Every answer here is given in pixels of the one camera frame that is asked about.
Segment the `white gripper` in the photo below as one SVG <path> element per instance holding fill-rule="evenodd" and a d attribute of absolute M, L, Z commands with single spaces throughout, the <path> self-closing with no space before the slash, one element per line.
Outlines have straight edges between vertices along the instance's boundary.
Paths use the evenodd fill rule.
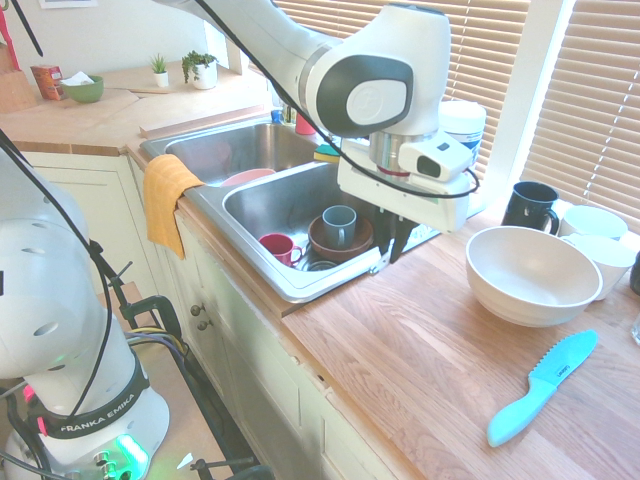
<path fill-rule="evenodd" d="M 406 182 L 397 182 L 371 161 L 366 141 L 344 139 L 341 150 L 338 186 L 379 207 L 374 214 L 374 243 L 381 254 L 386 254 L 394 238 L 391 264 L 399 259 L 416 223 L 441 233 L 452 233 L 466 221 L 471 196 L 468 175 L 460 173 L 452 180 L 438 182 L 411 173 Z"/>

